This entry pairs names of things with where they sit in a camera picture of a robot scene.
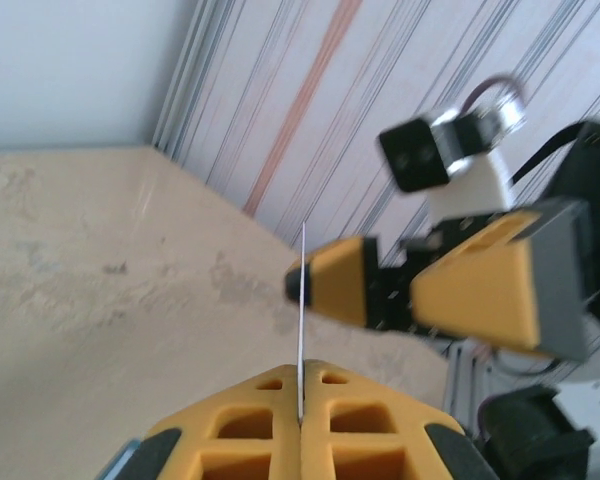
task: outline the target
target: beige floor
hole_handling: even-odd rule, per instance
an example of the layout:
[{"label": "beige floor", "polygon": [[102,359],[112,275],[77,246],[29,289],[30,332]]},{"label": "beige floor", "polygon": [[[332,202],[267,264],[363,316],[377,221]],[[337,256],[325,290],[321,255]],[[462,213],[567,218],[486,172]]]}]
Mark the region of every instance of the beige floor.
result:
[{"label": "beige floor", "polygon": [[[92,479],[160,417],[295,358],[294,254],[149,148],[0,155],[0,479]],[[311,318],[309,356],[440,404],[418,341]]]}]

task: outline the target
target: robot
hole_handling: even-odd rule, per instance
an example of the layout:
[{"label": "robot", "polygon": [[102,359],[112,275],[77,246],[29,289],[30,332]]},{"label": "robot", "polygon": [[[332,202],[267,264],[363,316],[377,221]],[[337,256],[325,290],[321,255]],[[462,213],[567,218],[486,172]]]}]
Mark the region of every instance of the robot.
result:
[{"label": "robot", "polygon": [[[471,110],[484,90],[506,92]],[[425,191],[434,225],[380,265],[377,239],[303,248],[284,279],[299,304],[298,364],[249,379],[158,423],[102,480],[600,480],[600,379],[486,399],[471,432],[446,412],[335,365],[304,360],[305,307],[352,327],[585,362],[600,320],[600,123],[552,137],[513,176],[497,145],[524,124],[523,92],[483,82],[461,109],[382,132],[397,187]],[[538,201],[513,183],[572,143]]]}]

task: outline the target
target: black rubber tip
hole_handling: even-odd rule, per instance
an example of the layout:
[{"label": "black rubber tip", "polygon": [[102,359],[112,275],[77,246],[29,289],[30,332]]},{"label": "black rubber tip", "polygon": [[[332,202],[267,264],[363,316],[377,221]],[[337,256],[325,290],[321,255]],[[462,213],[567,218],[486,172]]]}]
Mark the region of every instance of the black rubber tip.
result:
[{"label": "black rubber tip", "polygon": [[[284,277],[284,293],[287,299],[300,303],[300,267],[290,270]],[[311,274],[309,264],[305,266],[304,304],[311,305]]]}]

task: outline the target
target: striped wall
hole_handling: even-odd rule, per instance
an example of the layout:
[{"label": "striped wall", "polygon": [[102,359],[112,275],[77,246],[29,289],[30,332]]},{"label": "striped wall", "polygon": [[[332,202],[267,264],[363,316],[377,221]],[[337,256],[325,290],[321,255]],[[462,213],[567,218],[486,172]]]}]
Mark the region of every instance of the striped wall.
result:
[{"label": "striped wall", "polygon": [[[493,73],[514,72],[530,99],[527,127],[503,145],[512,169],[567,123],[600,114],[600,0],[200,3],[213,25],[196,33],[195,88],[162,146],[292,245],[306,219],[311,248],[380,234],[394,260],[397,238],[426,227],[426,208],[396,192],[376,135],[461,102]],[[520,183],[521,200],[555,160]]]}]

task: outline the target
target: white wall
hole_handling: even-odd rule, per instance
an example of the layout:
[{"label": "white wall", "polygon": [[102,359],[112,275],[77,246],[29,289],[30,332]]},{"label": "white wall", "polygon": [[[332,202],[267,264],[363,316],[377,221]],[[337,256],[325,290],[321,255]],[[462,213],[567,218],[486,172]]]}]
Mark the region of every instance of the white wall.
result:
[{"label": "white wall", "polygon": [[0,0],[0,149],[151,140],[197,0]]}]

